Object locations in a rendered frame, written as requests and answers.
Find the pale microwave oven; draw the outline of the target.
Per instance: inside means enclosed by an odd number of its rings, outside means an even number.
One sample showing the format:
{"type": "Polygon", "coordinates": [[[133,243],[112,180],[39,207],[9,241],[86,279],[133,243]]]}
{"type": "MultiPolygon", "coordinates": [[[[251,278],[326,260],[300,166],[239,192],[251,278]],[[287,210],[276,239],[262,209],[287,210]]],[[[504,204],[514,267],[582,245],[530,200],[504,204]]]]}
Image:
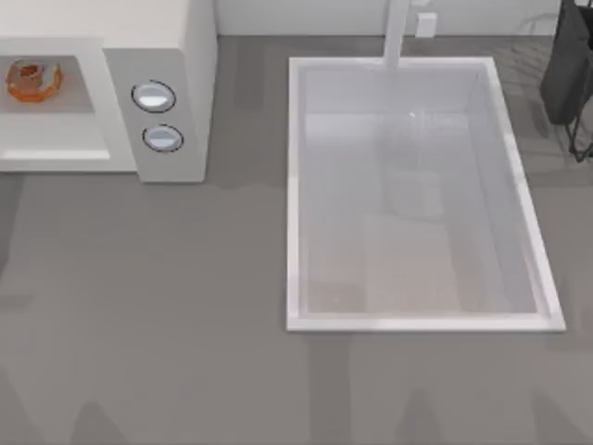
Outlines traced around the pale microwave oven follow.
{"type": "Polygon", "coordinates": [[[213,0],[0,0],[0,172],[129,172],[145,183],[205,179],[217,72],[213,0]],[[26,104],[6,91],[17,59],[60,64],[58,95],[26,104]],[[132,88],[156,80],[175,106],[152,114],[132,88]],[[142,139],[160,124],[183,146],[142,139]]]}

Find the round silver microwave knob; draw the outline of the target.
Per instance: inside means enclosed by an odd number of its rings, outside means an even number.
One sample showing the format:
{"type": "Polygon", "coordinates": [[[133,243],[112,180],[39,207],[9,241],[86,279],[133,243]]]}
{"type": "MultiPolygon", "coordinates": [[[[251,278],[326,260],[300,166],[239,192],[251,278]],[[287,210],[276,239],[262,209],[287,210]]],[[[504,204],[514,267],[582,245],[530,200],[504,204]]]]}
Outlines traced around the round silver microwave knob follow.
{"type": "Polygon", "coordinates": [[[131,90],[131,97],[139,109],[152,114],[165,113],[176,104],[173,89],[156,80],[135,85],[131,90]]]}
{"type": "Polygon", "coordinates": [[[160,124],[143,130],[144,144],[158,153],[172,153],[184,143],[183,134],[173,126],[160,124]]]}

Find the white wall socket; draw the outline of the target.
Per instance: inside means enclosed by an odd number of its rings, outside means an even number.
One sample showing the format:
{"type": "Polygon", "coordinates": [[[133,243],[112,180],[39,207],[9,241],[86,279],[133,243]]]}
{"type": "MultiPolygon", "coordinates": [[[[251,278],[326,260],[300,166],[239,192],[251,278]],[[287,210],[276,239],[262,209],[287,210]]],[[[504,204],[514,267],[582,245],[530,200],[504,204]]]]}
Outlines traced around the white wall socket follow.
{"type": "Polygon", "coordinates": [[[417,15],[415,37],[434,38],[436,35],[437,22],[438,15],[435,12],[419,13],[417,15]]]}

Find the white sink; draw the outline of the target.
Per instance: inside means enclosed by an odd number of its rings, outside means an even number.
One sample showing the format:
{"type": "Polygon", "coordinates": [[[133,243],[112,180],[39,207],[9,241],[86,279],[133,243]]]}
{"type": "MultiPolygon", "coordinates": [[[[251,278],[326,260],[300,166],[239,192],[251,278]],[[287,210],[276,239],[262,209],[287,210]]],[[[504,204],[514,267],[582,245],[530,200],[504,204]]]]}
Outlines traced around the white sink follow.
{"type": "Polygon", "coordinates": [[[491,57],[293,57],[285,325],[560,333],[491,57]]]}

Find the tall white tap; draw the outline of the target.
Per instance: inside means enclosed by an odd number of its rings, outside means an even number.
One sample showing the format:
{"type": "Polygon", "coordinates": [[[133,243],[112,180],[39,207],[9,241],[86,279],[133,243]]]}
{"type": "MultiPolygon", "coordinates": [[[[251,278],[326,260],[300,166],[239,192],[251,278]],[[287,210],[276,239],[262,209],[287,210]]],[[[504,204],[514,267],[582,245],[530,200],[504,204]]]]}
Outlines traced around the tall white tap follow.
{"type": "Polygon", "coordinates": [[[388,0],[385,23],[383,64],[386,70],[398,68],[404,39],[410,0],[388,0]]]}

